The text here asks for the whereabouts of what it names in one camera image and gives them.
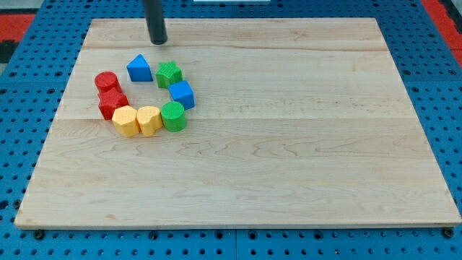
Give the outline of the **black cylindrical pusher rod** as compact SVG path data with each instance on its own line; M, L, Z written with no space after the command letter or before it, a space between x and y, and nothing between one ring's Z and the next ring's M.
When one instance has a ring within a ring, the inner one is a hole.
M143 0L144 16L151 43L162 45L167 42L167 30L161 0Z

